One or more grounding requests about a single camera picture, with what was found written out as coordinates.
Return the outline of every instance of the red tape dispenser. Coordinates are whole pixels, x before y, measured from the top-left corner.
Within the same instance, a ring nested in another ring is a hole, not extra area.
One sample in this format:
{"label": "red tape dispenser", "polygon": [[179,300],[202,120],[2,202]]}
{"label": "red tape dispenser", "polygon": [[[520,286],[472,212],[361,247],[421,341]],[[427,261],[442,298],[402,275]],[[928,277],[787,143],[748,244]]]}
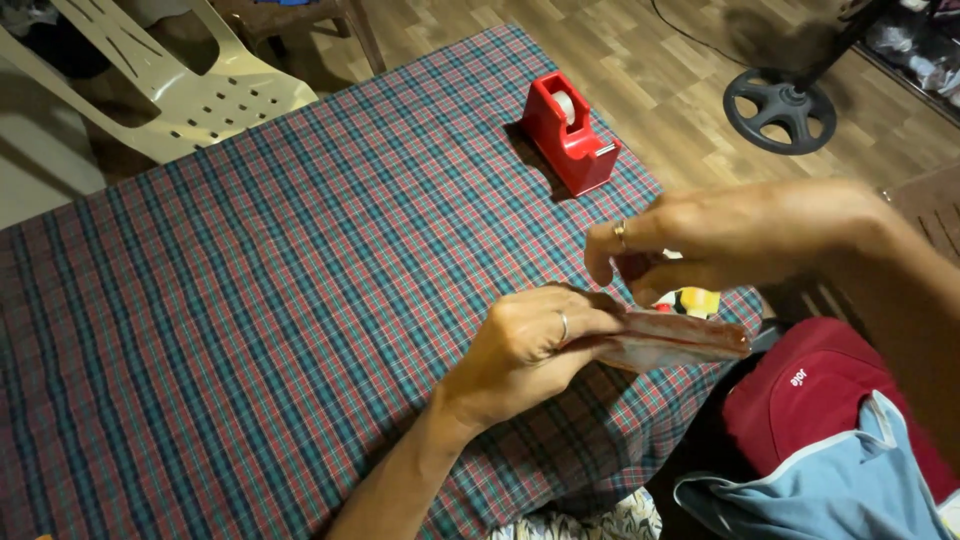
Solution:
{"label": "red tape dispenser", "polygon": [[520,126],[574,197],[610,180],[623,147],[617,139],[604,143],[593,132],[590,105],[560,71],[530,84]]}

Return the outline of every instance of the plaid tablecloth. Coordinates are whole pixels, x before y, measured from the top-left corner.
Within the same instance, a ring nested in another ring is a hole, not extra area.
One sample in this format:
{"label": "plaid tablecloth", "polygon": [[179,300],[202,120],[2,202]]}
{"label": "plaid tablecloth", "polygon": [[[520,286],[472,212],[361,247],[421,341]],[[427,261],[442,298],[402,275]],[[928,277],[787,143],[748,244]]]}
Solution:
{"label": "plaid tablecloth", "polygon": [[[7,538],[328,522],[493,299],[590,287],[584,229],[659,190],[624,152],[551,201],[512,124],[554,69],[494,28],[0,233]],[[757,310],[743,290],[723,315]],[[589,366],[468,447],[423,535],[477,537],[631,464],[642,482],[721,371]]]}

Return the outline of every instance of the wooden floor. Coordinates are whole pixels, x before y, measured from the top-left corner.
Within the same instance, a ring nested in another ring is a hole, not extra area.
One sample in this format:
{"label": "wooden floor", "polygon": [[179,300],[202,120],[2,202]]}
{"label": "wooden floor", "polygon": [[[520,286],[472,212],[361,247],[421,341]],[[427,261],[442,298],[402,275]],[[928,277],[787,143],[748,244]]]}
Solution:
{"label": "wooden floor", "polygon": [[[850,52],[822,87],[840,117],[822,150],[762,151],[721,105],[743,68],[670,29],[650,0],[365,0],[388,67],[498,24],[523,27],[669,187],[845,175],[901,184],[960,156],[960,130]],[[750,65],[791,69],[825,52],[836,0],[659,0],[675,25]],[[320,94],[369,78],[355,38],[322,23],[284,36],[287,67]]]}

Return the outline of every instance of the fingernail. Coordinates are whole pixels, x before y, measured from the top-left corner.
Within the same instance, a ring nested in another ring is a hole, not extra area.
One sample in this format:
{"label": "fingernail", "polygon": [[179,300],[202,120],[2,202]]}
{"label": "fingernail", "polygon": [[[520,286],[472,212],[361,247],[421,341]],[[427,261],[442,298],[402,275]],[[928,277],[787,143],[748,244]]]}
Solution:
{"label": "fingernail", "polygon": [[654,289],[640,289],[634,292],[634,302],[640,306],[648,307],[659,300],[661,296],[663,295]]}

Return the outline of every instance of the silver ring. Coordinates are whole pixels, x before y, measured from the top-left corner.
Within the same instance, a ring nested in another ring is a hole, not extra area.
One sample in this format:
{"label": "silver ring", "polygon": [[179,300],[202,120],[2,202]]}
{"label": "silver ring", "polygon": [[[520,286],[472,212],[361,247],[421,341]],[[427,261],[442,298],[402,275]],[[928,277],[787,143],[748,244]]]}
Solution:
{"label": "silver ring", "polygon": [[623,251],[627,251],[627,242],[623,241],[623,234],[627,231],[627,224],[621,219],[613,225],[613,233],[616,234],[616,239],[620,240],[620,247],[623,248]]}
{"label": "silver ring", "polygon": [[564,336],[560,338],[560,342],[563,343],[566,341],[566,336],[570,332],[570,327],[566,324],[566,315],[560,309],[557,309],[557,314],[560,315],[560,320],[564,321]]}

